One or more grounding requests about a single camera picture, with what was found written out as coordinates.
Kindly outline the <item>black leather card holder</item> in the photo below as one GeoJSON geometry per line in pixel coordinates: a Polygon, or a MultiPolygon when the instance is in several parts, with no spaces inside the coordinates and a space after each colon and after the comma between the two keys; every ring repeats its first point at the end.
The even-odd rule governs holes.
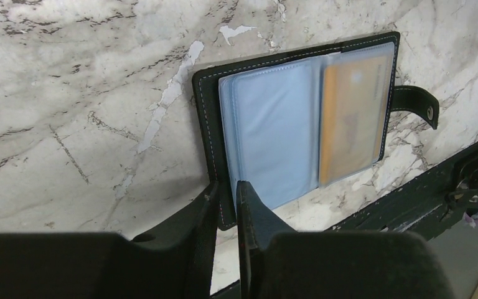
{"type": "Polygon", "coordinates": [[[237,60],[193,74],[209,178],[219,185],[220,230],[237,223],[239,181],[250,182],[270,209],[323,187],[319,185],[319,160],[324,71],[337,58],[392,56],[385,127],[376,162],[384,156],[393,112],[410,112],[431,128],[438,127],[435,96],[421,87],[395,85],[399,46],[400,33],[390,31],[237,60]]]}

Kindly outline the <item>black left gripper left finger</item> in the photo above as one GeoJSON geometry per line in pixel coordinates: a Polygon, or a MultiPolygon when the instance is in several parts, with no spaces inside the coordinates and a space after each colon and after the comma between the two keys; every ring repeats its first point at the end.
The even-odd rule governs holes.
{"type": "Polygon", "coordinates": [[[152,229],[0,234],[0,298],[208,298],[218,183],[152,229]]]}

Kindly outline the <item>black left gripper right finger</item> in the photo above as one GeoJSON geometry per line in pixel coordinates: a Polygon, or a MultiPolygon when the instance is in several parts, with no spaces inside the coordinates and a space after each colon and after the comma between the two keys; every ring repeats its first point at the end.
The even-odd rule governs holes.
{"type": "Polygon", "coordinates": [[[420,236],[410,232],[299,232],[237,184],[242,298],[452,298],[420,236]]]}

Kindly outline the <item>gold credit card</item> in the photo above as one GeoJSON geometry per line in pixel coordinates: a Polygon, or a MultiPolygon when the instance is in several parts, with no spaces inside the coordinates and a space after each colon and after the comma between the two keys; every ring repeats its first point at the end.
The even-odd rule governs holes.
{"type": "Polygon", "coordinates": [[[380,155],[390,54],[340,57],[324,71],[319,185],[369,168],[380,155]]]}

